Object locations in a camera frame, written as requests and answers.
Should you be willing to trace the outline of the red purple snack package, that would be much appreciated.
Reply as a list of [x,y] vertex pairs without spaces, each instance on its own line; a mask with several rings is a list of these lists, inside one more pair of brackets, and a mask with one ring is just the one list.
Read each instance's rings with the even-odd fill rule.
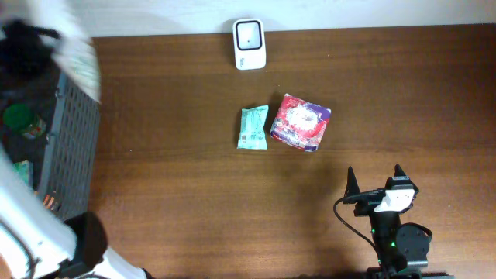
[[270,128],[270,136],[305,152],[315,152],[331,114],[330,108],[285,94]]

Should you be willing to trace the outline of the mint green wipes packet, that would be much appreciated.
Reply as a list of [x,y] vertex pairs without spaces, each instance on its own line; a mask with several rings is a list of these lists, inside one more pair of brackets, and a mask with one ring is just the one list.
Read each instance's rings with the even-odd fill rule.
[[264,126],[269,111],[268,105],[241,110],[238,149],[266,150],[267,140]]

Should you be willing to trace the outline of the teal small tissue pack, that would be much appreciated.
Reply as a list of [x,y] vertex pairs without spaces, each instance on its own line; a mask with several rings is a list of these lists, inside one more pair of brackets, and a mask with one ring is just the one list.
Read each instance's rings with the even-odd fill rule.
[[14,168],[19,177],[24,181],[28,190],[33,191],[33,164],[28,161],[14,163]]

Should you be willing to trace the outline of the green lid jar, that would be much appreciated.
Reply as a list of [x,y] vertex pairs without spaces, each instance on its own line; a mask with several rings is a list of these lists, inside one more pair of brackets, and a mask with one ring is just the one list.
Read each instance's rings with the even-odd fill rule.
[[9,106],[2,120],[13,132],[29,140],[42,136],[47,128],[45,121],[25,104]]

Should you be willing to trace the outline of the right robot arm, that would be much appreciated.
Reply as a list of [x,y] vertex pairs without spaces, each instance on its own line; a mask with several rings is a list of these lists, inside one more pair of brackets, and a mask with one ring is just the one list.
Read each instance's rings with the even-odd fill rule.
[[369,268],[367,278],[451,278],[445,272],[424,273],[432,231],[413,222],[403,223],[400,215],[412,206],[418,187],[397,164],[385,186],[361,191],[353,169],[347,174],[345,204],[355,205],[353,214],[370,220],[373,248],[379,267]]

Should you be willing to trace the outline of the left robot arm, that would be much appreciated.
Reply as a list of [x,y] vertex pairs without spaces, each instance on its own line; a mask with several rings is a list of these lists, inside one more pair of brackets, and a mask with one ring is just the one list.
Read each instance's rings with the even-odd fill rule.
[[[100,101],[102,77],[95,49],[66,1],[3,1],[1,24],[5,26],[13,19],[25,19],[59,32],[63,45],[53,62],[85,96]],[[261,207],[259,201],[254,203],[253,207],[261,208],[262,214],[253,217],[253,221],[264,223],[256,233],[274,233],[274,239],[268,243],[275,247],[277,255],[283,255],[282,242],[290,236],[310,244],[316,242],[318,233],[325,232],[318,224],[322,216],[317,201],[320,195],[309,184],[304,189],[305,195],[292,205],[287,228],[269,213],[267,206]],[[120,221],[127,221],[129,228],[136,230],[126,248],[131,254],[150,260],[156,268],[170,267],[174,275],[192,275],[199,270],[199,264],[207,262],[208,256],[199,250],[210,248],[213,253],[219,252],[226,237],[221,226],[235,224],[229,214],[242,206],[231,197],[230,206],[213,215],[204,204],[194,201],[177,208],[175,217],[167,221],[159,211],[173,202],[160,201],[159,195],[155,191],[148,198],[139,198],[142,208],[121,208]],[[75,231],[49,213],[25,189],[5,154],[1,155],[1,224],[1,254],[15,276],[42,277],[55,272],[62,260],[74,257],[78,241]]]

